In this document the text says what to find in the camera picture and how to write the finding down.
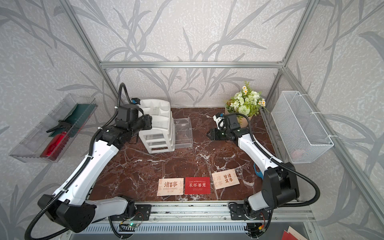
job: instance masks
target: green cloth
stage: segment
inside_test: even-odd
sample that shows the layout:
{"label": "green cloth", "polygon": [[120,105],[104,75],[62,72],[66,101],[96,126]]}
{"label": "green cloth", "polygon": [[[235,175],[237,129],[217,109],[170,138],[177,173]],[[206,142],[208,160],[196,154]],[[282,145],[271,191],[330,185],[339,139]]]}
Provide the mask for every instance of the green cloth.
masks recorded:
{"label": "green cloth", "polygon": [[[77,104],[67,115],[64,121],[71,123],[73,126],[72,130],[68,133],[70,137],[74,137],[80,128],[89,119],[96,104]],[[54,137],[59,133],[62,133],[65,129],[59,128],[55,130],[50,137]]]}

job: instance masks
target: white wire mesh basket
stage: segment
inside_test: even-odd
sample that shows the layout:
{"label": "white wire mesh basket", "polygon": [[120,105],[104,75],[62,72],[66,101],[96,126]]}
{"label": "white wire mesh basket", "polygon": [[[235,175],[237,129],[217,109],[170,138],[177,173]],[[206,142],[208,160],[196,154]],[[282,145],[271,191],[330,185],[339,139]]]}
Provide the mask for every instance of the white wire mesh basket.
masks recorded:
{"label": "white wire mesh basket", "polygon": [[316,113],[298,91],[282,91],[271,114],[291,162],[313,162],[333,147]]}

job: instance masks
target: blue object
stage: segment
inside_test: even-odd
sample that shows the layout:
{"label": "blue object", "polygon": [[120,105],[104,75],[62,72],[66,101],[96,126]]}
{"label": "blue object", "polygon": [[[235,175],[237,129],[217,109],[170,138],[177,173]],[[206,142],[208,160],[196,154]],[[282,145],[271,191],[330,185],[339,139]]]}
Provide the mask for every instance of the blue object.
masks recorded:
{"label": "blue object", "polygon": [[261,171],[256,171],[256,163],[253,164],[253,169],[255,170],[256,175],[263,179],[263,173]]}

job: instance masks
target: clear acrylic shelf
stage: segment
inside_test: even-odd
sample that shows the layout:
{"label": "clear acrylic shelf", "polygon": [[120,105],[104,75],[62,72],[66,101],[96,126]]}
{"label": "clear acrylic shelf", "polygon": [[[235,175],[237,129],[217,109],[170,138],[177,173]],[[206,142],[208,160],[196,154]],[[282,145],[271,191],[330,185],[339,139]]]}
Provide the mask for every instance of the clear acrylic shelf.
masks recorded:
{"label": "clear acrylic shelf", "polygon": [[192,125],[190,118],[173,120],[175,124],[175,149],[193,146]]}
{"label": "clear acrylic shelf", "polygon": [[[22,162],[58,162],[96,108],[95,98],[68,94],[9,155]],[[70,122],[67,129],[46,132],[62,120]]]}

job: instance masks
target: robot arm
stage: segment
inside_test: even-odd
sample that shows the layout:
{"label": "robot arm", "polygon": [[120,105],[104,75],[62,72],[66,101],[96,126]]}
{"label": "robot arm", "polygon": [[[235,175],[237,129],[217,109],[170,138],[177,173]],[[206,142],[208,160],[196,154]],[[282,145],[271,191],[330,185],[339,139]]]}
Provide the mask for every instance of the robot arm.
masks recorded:
{"label": "robot arm", "polygon": [[283,163],[274,157],[257,140],[252,140],[248,128],[240,128],[235,114],[216,114],[217,128],[211,129],[207,136],[211,140],[230,140],[244,150],[259,167],[258,176],[263,179],[262,190],[244,199],[244,210],[248,217],[255,217],[262,209],[275,209],[299,197],[297,177],[284,170],[274,161],[295,170],[291,163]]}
{"label": "robot arm", "polygon": [[71,176],[55,190],[53,195],[44,194],[38,201],[41,209],[45,208],[51,199],[63,191],[65,185],[78,174],[72,184],[45,212],[50,220],[73,232],[83,231],[91,222],[112,215],[124,215],[130,218],[135,214],[134,200],[125,196],[98,201],[86,200],[93,183],[117,154],[119,149],[138,134],[140,130],[152,128],[152,117],[143,115],[138,105],[124,104],[118,107],[115,126],[104,127],[95,138],[92,159],[85,164],[86,155]]}

